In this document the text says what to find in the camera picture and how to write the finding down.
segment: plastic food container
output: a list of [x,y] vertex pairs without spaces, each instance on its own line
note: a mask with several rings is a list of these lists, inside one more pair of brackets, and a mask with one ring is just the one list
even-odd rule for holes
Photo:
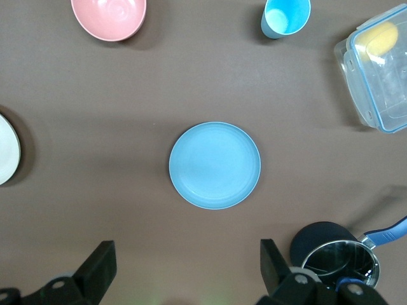
[[373,17],[335,46],[361,122],[385,133],[407,127],[407,4]]

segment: sponge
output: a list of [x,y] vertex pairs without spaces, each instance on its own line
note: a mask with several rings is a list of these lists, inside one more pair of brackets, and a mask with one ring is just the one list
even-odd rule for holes
[[355,39],[356,49],[363,61],[381,57],[397,42],[399,32],[392,22],[383,22],[361,33]]

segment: blue pot handle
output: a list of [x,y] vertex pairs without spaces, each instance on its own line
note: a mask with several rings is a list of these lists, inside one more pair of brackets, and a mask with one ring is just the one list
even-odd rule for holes
[[366,232],[362,243],[370,249],[398,240],[407,234],[407,216],[391,227]]

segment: blue cup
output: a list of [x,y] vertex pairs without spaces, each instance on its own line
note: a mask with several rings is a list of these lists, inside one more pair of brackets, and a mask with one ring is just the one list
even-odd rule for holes
[[301,30],[310,14],[310,0],[267,0],[261,30],[272,39],[285,37]]

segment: pink bowl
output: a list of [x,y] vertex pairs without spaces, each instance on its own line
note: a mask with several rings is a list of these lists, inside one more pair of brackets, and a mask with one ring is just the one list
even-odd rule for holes
[[133,36],[146,16],[146,0],[71,0],[82,27],[104,41]]

